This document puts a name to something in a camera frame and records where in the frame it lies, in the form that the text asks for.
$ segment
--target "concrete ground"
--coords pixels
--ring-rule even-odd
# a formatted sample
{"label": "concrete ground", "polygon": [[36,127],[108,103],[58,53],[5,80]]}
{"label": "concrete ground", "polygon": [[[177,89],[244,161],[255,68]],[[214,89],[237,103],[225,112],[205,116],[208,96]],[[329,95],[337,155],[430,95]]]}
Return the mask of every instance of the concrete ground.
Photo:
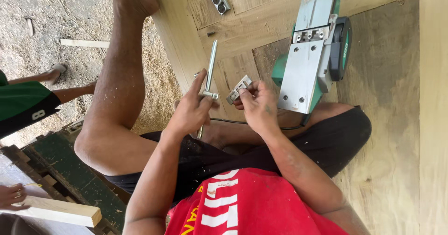
{"label": "concrete ground", "polygon": [[[25,31],[33,21],[35,34]],[[51,90],[86,85],[98,79],[106,49],[61,46],[60,39],[109,41],[112,0],[1,0],[0,69],[8,79],[36,75],[55,63],[69,66]],[[151,18],[143,28],[143,68],[146,98],[133,131],[162,130],[172,115],[172,103],[182,93]],[[60,112],[0,140],[1,145],[25,146],[38,135],[84,117],[91,95],[61,105]]]}

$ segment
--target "black shorts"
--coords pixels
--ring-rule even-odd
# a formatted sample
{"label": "black shorts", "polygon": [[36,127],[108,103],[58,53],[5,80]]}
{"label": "black shorts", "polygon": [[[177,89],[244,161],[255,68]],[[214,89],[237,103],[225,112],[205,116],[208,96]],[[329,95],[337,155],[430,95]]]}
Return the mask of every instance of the black shorts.
{"label": "black shorts", "polygon": [[32,96],[33,92],[31,91],[30,93],[31,95],[25,94],[9,97],[9,100],[14,99],[17,103],[14,103],[14,105],[10,103],[8,106],[15,106],[18,113],[9,118],[0,120],[0,139],[59,112],[59,109],[56,109],[56,107],[60,105],[60,100],[53,92],[49,91],[45,96],[37,95],[40,96],[39,99],[42,100],[34,105],[26,103],[27,98]]}
{"label": "black shorts", "polygon": [[[369,118],[359,106],[332,118],[316,123],[291,141],[311,158],[328,176],[337,175],[367,142],[372,132]],[[145,139],[159,141],[161,132],[141,135]],[[193,139],[184,137],[179,155],[176,192],[173,203],[193,194],[200,183],[210,177],[233,169],[257,168],[280,171],[264,146],[254,147],[243,155],[231,155]],[[133,193],[142,173],[105,176],[116,186]]]}

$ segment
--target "power cord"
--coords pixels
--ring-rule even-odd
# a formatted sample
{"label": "power cord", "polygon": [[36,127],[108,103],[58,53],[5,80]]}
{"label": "power cord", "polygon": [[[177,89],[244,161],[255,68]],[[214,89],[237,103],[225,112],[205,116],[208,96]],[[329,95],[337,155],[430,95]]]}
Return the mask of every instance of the power cord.
{"label": "power cord", "polygon": [[[222,119],[222,118],[210,118],[211,120],[216,120],[216,121],[224,121],[224,122],[229,122],[229,123],[236,123],[236,124],[245,124],[247,125],[247,122],[244,121],[234,121],[234,120],[228,120],[228,119]],[[280,129],[282,130],[295,130],[295,129],[299,129],[302,126],[294,126],[294,127],[280,127]]]}

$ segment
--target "green electric planer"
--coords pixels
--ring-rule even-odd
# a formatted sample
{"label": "green electric planer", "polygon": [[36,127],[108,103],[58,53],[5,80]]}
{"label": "green electric planer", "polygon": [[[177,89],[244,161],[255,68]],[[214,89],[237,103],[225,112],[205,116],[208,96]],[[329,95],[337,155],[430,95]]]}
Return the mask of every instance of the green electric planer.
{"label": "green electric planer", "polygon": [[310,115],[344,77],[352,29],[348,17],[338,17],[339,6],[340,0],[301,1],[289,52],[277,58],[271,75],[281,87],[278,108]]}

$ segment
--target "yellow string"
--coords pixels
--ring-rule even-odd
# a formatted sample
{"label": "yellow string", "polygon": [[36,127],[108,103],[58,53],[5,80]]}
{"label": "yellow string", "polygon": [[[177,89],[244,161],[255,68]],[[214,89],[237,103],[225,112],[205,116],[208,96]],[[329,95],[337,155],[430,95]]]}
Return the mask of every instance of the yellow string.
{"label": "yellow string", "polygon": [[29,183],[29,184],[25,184],[24,186],[27,186],[27,185],[36,185],[38,187],[42,187],[42,184],[38,184],[38,183]]}

